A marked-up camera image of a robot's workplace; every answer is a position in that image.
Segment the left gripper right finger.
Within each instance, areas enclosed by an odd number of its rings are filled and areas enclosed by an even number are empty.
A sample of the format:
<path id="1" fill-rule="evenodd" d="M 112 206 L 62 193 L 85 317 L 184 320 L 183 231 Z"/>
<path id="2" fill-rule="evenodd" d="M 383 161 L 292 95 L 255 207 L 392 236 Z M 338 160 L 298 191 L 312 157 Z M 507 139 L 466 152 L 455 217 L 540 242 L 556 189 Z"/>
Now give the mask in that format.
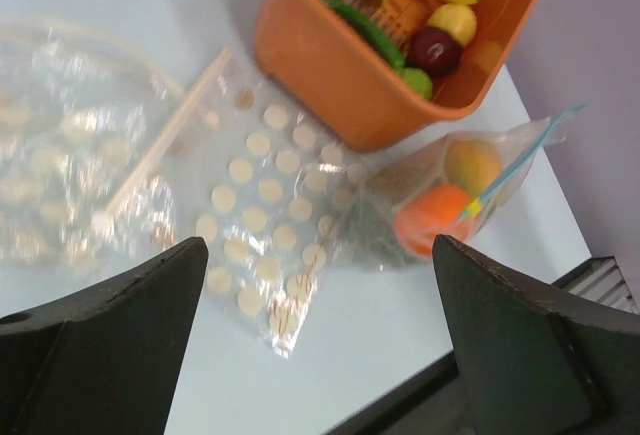
<path id="1" fill-rule="evenodd" d="M 478 434 L 636 434 L 639 317 L 439 235 L 433 263 Z"/>

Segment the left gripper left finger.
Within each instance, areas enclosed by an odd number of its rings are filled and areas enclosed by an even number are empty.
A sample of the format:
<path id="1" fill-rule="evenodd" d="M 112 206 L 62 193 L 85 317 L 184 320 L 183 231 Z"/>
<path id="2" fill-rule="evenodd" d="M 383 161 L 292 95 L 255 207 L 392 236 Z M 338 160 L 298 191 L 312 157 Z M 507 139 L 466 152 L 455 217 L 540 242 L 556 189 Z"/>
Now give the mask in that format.
<path id="1" fill-rule="evenodd" d="M 163 433 L 207 262 L 204 240 L 191 237 L 2 317 L 2 433 Z"/>

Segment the orange tangerine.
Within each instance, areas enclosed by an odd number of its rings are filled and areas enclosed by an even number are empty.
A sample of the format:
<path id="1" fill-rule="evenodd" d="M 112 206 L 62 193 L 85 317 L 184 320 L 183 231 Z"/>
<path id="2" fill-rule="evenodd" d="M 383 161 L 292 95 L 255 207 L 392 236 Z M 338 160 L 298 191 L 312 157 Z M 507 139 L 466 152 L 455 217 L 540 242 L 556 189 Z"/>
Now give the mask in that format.
<path id="1" fill-rule="evenodd" d="M 419 195 L 396 215 L 394 228 L 398 241 L 411 255 L 429 259 L 435 238 L 450 235 L 466 241 L 471 221 L 459 220 L 471 197 L 455 184 L 440 185 Z"/>

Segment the clear blue-zipper zip bag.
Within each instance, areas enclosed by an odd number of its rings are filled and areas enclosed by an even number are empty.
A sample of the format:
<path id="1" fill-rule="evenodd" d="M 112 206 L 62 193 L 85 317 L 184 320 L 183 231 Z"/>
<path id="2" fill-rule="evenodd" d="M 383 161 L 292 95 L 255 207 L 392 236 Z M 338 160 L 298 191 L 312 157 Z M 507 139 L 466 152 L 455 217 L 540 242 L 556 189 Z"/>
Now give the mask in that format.
<path id="1" fill-rule="evenodd" d="M 355 259 L 425 264 L 437 236 L 472 239 L 517 193 L 536 156 L 567 137 L 582 106 L 507 131 L 454 131 L 359 182 L 340 224 Z"/>

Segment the netted green melon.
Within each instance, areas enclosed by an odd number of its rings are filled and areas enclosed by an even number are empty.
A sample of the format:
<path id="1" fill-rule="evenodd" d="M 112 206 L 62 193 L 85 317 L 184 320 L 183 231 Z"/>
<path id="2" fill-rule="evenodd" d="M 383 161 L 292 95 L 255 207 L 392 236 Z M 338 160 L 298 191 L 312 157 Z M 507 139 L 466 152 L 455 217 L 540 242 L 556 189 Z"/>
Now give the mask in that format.
<path id="1" fill-rule="evenodd" d="M 398 240 L 395 220 L 424 187 L 425 172 L 401 164 L 379 170 L 359 186 L 346 217 L 346 234 L 361 261 L 380 270 L 419 264 Z"/>

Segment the yellow green mango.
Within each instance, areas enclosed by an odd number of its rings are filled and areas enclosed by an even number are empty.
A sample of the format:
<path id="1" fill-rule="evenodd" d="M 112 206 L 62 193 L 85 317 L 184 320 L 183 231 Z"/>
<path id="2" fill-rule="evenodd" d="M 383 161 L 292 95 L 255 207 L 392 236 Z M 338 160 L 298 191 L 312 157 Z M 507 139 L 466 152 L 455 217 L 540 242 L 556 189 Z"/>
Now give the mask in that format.
<path id="1" fill-rule="evenodd" d="M 503 170 L 498 149 L 481 140 L 453 140 L 443 162 L 449 183 L 458 185 L 471 197 L 481 195 Z"/>

